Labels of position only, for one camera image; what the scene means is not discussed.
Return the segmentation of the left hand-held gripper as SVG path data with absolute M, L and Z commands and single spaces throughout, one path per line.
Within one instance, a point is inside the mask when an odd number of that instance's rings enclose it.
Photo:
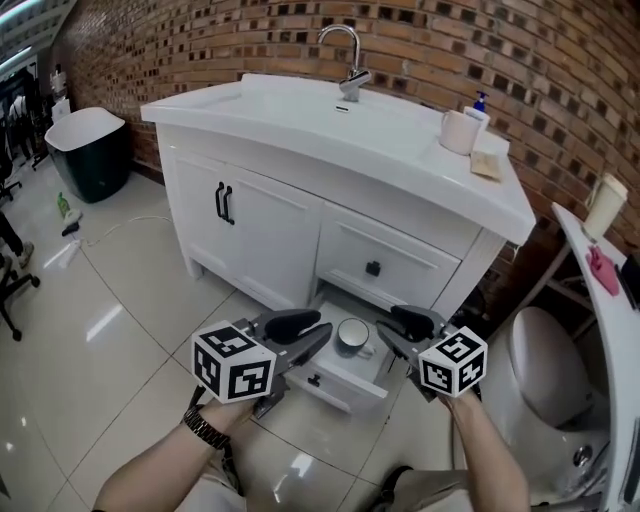
M 197 382 L 192 403 L 206 392 L 223 405 L 249 400 L 253 416 L 262 418 L 288 390 L 285 374 L 304 366 L 331 340 L 331 323 L 314 326 L 320 318 L 317 310 L 287 309 L 196 331 L 191 337 L 191 372 Z

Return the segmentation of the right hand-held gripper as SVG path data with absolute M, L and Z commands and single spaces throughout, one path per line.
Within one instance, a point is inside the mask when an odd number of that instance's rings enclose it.
M 394 305 L 390 312 L 404 328 L 404 336 L 377 322 L 378 337 L 414 368 L 409 379 L 428 403 L 439 395 L 456 398 L 479 390 L 487 373 L 488 344 L 483 339 L 462 327 L 434 344 L 446 326 L 441 315 L 411 305 Z

